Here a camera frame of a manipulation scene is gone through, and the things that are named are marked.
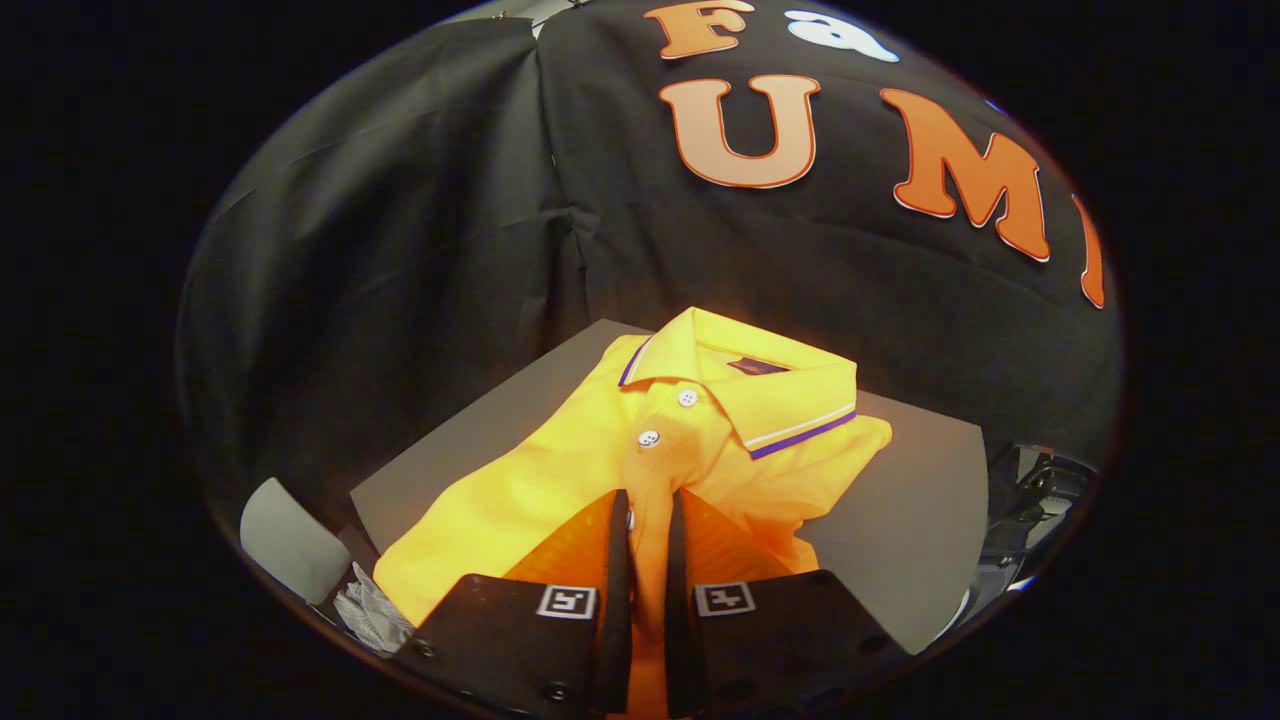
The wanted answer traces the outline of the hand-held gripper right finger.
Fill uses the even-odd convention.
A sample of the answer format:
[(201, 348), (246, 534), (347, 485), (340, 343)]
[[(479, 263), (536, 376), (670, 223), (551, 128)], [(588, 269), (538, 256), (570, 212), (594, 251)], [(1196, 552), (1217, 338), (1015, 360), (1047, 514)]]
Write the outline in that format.
[(910, 659), (832, 571), (790, 571), (709, 502), (676, 492), (666, 579), (671, 717), (815, 719)]

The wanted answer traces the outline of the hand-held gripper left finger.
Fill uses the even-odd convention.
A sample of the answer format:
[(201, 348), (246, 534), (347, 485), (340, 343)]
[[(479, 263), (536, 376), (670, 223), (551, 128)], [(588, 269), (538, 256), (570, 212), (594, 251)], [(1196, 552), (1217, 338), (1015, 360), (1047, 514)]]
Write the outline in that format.
[(467, 574), (394, 653), (485, 719), (603, 719), (627, 706), (628, 496), (589, 503), (502, 577)]

